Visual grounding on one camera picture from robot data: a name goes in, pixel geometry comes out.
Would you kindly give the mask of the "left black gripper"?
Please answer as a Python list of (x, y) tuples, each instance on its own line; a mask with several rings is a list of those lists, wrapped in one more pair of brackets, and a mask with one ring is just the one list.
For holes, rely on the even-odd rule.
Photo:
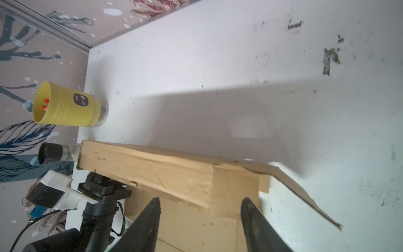
[(111, 178), (91, 172), (85, 182), (78, 185), (78, 191), (95, 200), (87, 203), (83, 219), (111, 221), (118, 210), (120, 200), (131, 196), (132, 192), (124, 184)]

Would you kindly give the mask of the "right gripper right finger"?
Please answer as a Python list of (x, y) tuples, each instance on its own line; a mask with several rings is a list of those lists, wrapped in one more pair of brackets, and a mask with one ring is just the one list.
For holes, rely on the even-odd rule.
[(292, 249), (247, 197), (241, 204), (241, 222), (249, 252), (292, 252)]

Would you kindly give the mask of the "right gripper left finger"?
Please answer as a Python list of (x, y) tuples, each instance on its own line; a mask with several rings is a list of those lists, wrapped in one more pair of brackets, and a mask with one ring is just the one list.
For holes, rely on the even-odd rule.
[(160, 200), (155, 197), (110, 252), (154, 252), (160, 217)]

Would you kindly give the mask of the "brown cardboard box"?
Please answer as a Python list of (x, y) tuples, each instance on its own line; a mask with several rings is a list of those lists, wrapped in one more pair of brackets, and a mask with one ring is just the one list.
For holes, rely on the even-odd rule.
[(124, 214), (132, 221), (152, 198), (160, 199), (158, 252), (246, 251), (242, 200), (258, 204), (271, 177), (331, 220), (304, 188), (272, 165), (85, 140), (78, 167), (125, 184), (132, 195)]

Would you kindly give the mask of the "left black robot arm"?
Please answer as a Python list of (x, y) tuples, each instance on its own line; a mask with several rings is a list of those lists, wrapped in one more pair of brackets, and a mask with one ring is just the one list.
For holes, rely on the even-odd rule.
[(35, 241), (24, 247), (25, 252), (104, 252), (115, 236), (123, 235), (126, 225), (122, 224), (121, 230), (115, 232), (112, 224), (116, 212), (123, 210), (121, 200), (130, 197), (131, 191), (123, 183), (94, 172), (88, 174), (77, 190), (70, 187), (71, 181), (53, 170), (45, 174), (27, 200), (53, 211), (34, 217), (26, 227), (53, 214), (76, 210), (80, 202), (85, 202), (80, 229), (71, 228)]

